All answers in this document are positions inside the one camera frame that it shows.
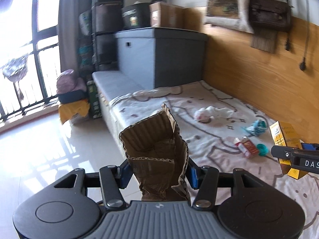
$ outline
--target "metal screw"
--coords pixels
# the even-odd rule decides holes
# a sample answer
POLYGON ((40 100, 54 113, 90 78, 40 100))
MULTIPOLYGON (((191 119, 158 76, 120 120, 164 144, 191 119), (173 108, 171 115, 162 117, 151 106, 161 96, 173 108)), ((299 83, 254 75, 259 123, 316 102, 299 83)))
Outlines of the metal screw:
POLYGON ((200 199, 195 202, 195 206, 200 208, 208 208, 211 205, 212 205, 211 202, 206 199, 200 199))
POLYGON ((107 205, 108 205, 109 207, 119 208, 119 207, 121 207, 121 206, 123 205, 123 201, 120 200, 120 199, 111 199, 111 200, 107 203, 107 205))

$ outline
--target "brown leather bag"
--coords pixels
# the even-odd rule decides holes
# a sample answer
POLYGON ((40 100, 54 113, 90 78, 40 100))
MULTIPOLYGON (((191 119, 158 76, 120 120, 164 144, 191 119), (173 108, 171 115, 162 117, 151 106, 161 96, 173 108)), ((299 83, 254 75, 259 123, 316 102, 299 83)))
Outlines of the brown leather bag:
POLYGON ((252 27, 289 32, 291 29, 291 7, 276 0, 250 0, 249 22, 252 27))

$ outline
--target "cardboard box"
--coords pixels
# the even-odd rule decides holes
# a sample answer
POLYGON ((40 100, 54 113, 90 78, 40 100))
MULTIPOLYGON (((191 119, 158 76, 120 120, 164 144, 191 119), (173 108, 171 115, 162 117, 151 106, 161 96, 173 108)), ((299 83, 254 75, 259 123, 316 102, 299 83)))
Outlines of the cardboard box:
MULTIPOLYGON (((275 145, 302 149, 300 137, 291 124, 277 121, 272 124, 269 129, 275 145)), ((287 174, 288 176, 298 180, 307 174, 305 171, 291 168, 289 160, 278 159, 278 161, 280 163, 282 174, 284 175, 287 174)))
POLYGON ((142 200, 189 200, 185 182, 188 147, 166 105, 124 129, 120 140, 140 184, 142 200))
POLYGON ((184 28, 184 8, 165 2, 150 5, 151 26, 184 28))

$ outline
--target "bed sheet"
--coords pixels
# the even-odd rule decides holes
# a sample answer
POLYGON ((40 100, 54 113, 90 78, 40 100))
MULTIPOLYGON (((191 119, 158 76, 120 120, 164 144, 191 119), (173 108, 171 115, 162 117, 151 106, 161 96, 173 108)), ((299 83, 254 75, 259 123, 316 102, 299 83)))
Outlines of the bed sheet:
MULTIPOLYGON (((277 159, 269 153, 267 156, 255 156, 246 159, 233 144, 235 137, 249 136, 242 127, 250 126, 257 119, 264 120, 267 126, 275 121, 263 112, 233 98, 204 81, 176 87, 158 88, 151 91, 138 91, 120 96, 110 101, 109 113, 116 121, 116 134, 129 125, 140 121, 161 109, 166 103, 171 109, 187 142, 189 155, 198 166, 210 165, 220 172, 232 172, 234 168, 243 168, 266 183, 298 202, 306 213, 306 223, 300 238, 319 238, 319 175, 307 174, 295 180, 281 174, 277 159), (193 114, 200 108, 214 106, 235 111, 232 118, 213 119, 199 123, 193 114)), ((260 137, 249 136, 255 143, 263 143, 270 150, 273 142, 270 131, 260 137)), ((192 199, 196 191, 189 187, 192 199)), ((230 197, 230 189, 218 189, 216 204, 230 197)))

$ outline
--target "tiled floor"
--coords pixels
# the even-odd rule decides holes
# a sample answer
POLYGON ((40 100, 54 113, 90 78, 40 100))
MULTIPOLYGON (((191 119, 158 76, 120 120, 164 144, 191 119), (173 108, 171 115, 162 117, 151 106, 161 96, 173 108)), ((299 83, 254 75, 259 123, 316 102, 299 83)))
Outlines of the tiled floor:
MULTIPOLYGON (((18 238, 14 210, 48 184, 78 167, 97 172, 123 160, 102 118, 62 126, 54 114, 0 134, 0 238, 18 238)), ((121 192, 127 202, 141 199, 134 176, 121 192)), ((102 199, 100 189, 88 196, 102 199)))

